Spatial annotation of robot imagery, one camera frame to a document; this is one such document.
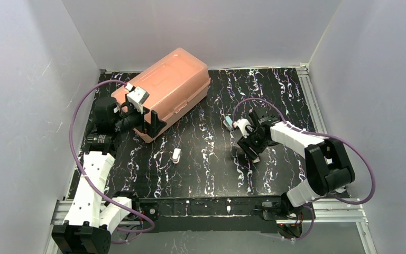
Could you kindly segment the small white stapler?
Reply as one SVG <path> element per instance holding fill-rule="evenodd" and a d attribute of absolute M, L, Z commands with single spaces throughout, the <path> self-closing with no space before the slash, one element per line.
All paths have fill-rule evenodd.
<path fill-rule="evenodd" d="M 174 164 L 177 164 L 180 160 L 181 157 L 181 149 L 180 148 L 175 148 L 173 153 L 172 153 L 172 162 Z"/>

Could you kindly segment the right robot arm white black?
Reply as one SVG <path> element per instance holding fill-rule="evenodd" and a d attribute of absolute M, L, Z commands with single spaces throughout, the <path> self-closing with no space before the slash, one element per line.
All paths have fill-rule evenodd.
<path fill-rule="evenodd" d="M 306 134 L 280 117 L 259 117 L 255 111 L 251 111 L 248 118 L 233 122 L 232 127 L 240 130 L 242 136 L 237 144 L 252 160 L 258 160 L 267 147 L 281 144 L 305 161 L 305 180 L 283 193 L 278 201 L 258 206 L 266 216 L 297 214 L 305 204 L 355 180 L 345 146 L 338 140 Z"/>

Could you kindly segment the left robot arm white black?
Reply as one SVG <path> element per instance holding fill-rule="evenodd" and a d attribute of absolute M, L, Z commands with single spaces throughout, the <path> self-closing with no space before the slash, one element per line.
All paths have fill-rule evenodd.
<path fill-rule="evenodd" d="M 112 234 L 130 214 L 150 224 L 139 233 L 152 231 L 154 220 L 134 204 L 135 195 L 121 192 L 104 194 L 107 178 L 115 162 L 115 139 L 123 129 L 138 123 L 138 113 L 122 115 L 122 106 L 113 97 L 95 102 L 95 130 L 86 137 L 82 159 L 74 157 L 81 172 L 75 197 L 66 217 L 55 225 L 52 238 L 62 253 L 108 253 Z"/>

